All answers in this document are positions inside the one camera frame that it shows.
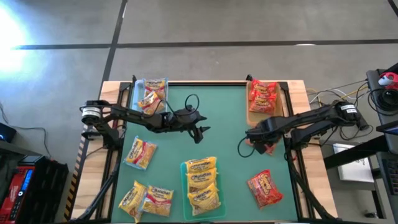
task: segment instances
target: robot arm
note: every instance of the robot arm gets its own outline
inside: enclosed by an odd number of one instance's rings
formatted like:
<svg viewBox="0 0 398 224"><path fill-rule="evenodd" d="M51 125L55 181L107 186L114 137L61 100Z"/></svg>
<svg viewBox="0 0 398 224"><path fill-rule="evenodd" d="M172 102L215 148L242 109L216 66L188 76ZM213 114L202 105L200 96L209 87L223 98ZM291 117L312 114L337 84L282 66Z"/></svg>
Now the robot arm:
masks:
<svg viewBox="0 0 398 224"><path fill-rule="evenodd" d="M103 108L110 108L110 112L104 113ZM196 127L197 122L207 118L201 116L199 111L193 109L191 105L174 113L163 112L148 115L120 105L110 104L104 100L90 100L83 107L82 116L83 123L94 126L102 135L104 146L107 148L121 145L118 130L112 129L108 124L115 119L145 126L154 133L188 131L195 143L199 143L203 139L203 132L210 129L210 127Z"/></svg>
<svg viewBox="0 0 398 224"><path fill-rule="evenodd" d="M288 139L290 148L305 146L312 136L325 134L330 128L337 126L355 125L361 116L352 103L347 101L334 101L330 105L310 110L294 116L273 116L259 122L255 128L246 131L246 138L254 144L260 154L264 153L264 144L269 146L277 143L279 139L290 130ZM297 127L312 124L306 128Z"/></svg>

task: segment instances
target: concrete floor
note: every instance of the concrete floor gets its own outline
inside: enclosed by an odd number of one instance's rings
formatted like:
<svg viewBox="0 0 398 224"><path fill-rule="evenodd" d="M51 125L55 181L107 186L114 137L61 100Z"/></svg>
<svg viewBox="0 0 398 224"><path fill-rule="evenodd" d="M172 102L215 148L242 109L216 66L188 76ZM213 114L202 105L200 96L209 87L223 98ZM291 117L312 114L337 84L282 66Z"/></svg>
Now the concrete floor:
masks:
<svg viewBox="0 0 398 224"><path fill-rule="evenodd" d="M54 159L70 169L83 126L78 107L98 97L112 50L109 54L109 48L9 49L110 44L121 4L122 0L0 2L0 20L7 31L0 35L0 102L12 124L45 127ZM117 41L369 39L398 39L398 17L387 0L128 0ZM302 79L308 88L322 90L364 80L367 70L387 68L397 58L397 44L116 49L109 80L130 80L133 74L171 80L241 80L250 73L261 79ZM323 97L325 102L332 100L330 95ZM359 110L369 124L379 124L365 99L359 101ZM358 141L378 135L374 131ZM42 133L20 131L16 144L45 154ZM349 197L356 194L360 197ZM333 189L333 196L341 218L367 221L358 206L363 201L358 199L369 198L370 192Z"/></svg>

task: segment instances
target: ramen package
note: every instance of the ramen package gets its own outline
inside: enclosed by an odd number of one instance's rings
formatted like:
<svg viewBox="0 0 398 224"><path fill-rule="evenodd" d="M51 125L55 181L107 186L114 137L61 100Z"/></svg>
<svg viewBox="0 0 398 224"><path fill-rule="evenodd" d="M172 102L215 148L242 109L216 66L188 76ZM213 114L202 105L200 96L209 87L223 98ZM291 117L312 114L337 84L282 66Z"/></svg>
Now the ramen package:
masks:
<svg viewBox="0 0 398 224"><path fill-rule="evenodd" d="M217 168L208 169L202 172L187 173L188 192L196 192L205 189L210 184L216 183Z"/></svg>
<svg viewBox="0 0 398 224"><path fill-rule="evenodd" d="M142 210L168 217L172 206L173 192L173 190L148 186L148 191L142 203Z"/></svg>
<svg viewBox="0 0 398 224"><path fill-rule="evenodd" d="M249 100L253 100L254 97L256 97L255 96L256 91L265 96L271 96L272 94L276 94L276 87L277 87L276 82L267 84L255 79L251 82L251 91L249 95Z"/></svg>
<svg viewBox="0 0 398 224"><path fill-rule="evenodd" d="M187 172L201 172L204 170L212 169L216 167L217 158L214 156L206 157L204 159L192 159L185 164L187 165Z"/></svg>
<svg viewBox="0 0 398 224"><path fill-rule="evenodd" d="M269 170L264 170L248 180L248 186L260 209L266 205L273 205L284 197L272 181Z"/></svg>
<svg viewBox="0 0 398 224"><path fill-rule="evenodd" d="M145 142L136 136L129 154L124 159L124 163L138 169L146 170L155 153L156 147L155 144Z"/></svg>
<svg viewBox="0 0 398 224"><path fill-rule="evenodd" d="M147 96L152 91L155 91L157 96L161 100L166 99L167 78L144 80L144 85L145 85L144 96Z"/></svg>
<svg viewBox="0 0 398 224"><path fill-rule="evenodd" d="M150 92L144 99L138 101L138 106L145 114L154 114L164 109L164 103L157 96L155 91Z"/></svg>
<svg viewBox="0 0 398 224"><path fill-rule="evenodd" d="M212 211L221 205L216 185L210 184L207 188L188 194L192 206L192 215L199 215Z"/></svg>
<svg viewBox="0 0 398 224"><path fill-rule="evenodd" d="M124 196L119 204L119 208L134 217L136 223L139 223L142 215L142 211L139 211L139 208L145 196L145 191L146 187L144 185L134 181L133 188Z"/></svg>
<svg viewBox="0 0 398 224"><path fill-rule="evenodd" d="M275 112L275 105L276 93L266 96L258 91L255 91L254 98L250 103L249 111L273 115Z"/></svg>

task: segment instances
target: yellow and black stripe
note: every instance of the yellow and black stripe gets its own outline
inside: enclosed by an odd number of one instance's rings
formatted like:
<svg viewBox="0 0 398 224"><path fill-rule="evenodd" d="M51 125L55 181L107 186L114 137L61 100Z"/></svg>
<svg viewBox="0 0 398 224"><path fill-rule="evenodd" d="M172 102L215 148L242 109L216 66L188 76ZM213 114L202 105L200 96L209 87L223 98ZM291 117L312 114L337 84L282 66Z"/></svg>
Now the yellow and black stripe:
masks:
<svg viewBox="0 0 398 224"><path fill-rule="evenodd" d="M91 127L84 125L82 132L84 133L86 131L89 131L90 129L91 129ZM70 182L67 204L65 206L65 212L63 213L63 218L62 218L63 222L68 221L72 216L72 210L73 210L73 206L74 206L75 200L76 200L77 188L79 186L81 173L82 173L83 166L84 166L85 159L86 159L88 143L89 143L89 140L85 139L82 136L80 139L79 150L77 153L75 167L73 169L72 181Z"/></svg>

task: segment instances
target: green surface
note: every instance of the green surface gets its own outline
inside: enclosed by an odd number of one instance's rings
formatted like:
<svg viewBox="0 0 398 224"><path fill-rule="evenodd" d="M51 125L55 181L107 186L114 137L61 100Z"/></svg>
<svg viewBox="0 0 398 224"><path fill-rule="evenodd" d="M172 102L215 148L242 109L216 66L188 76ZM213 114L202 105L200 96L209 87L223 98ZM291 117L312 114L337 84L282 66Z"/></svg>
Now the green surface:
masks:
<svg viewBox="0 0 398 224"><path fill-rule="evenodd" d="M218 173L222 176L227 212L224 218L215 221L297 221L283 143L279 143L273 156L255 152L251 157L242 158L236 150L248 128L245 86L170 86L169 103L175 110L183 108L185 98L192 93L200 97L199 111L208 118L200 121L199 125L211 126L199 144L195 144L186 132L155 134L142 126L127 124L122 159L127 156L136 135L158 144L158 148L147 170L121 164L112 222L134 222L133 217L118 208L118 205L135 180L144 185L174 190L170 216L144 213L142 222L185 222L182 197L186 195L182 195L180 164L189 159L207 156L216 156L222 164ZM196 105L194 98L189 103ZM251 147L241 145L242 154L250 151ZM272 178L284 198L276 205L259 210L246 181L264 169L271 170Z"/></svg>
<svg viewBox="0 0 398 224"><path fill-rule="evenodd" d="M217 170L220 169L220 162L216 163ZM181 170L181 187L182 187L182 195L187 195L188 194L188 182L187 182L187 165L182 162L180 165L180 170ZM216 220L217 218L224 218L226 216L226 203L224 200L224 192L223 192L223 181L221 180L221 175L217 174L216 177L216 182L217 182L217 188L218 188L218 197L221 202L221 205L209 212L205 212L200 215L192 215L192 206L189 202L189 199L187 196L182 197L182 208L183 208L183 213L184 213L184 219L185 221L199 221L199 220Z"/></svg>

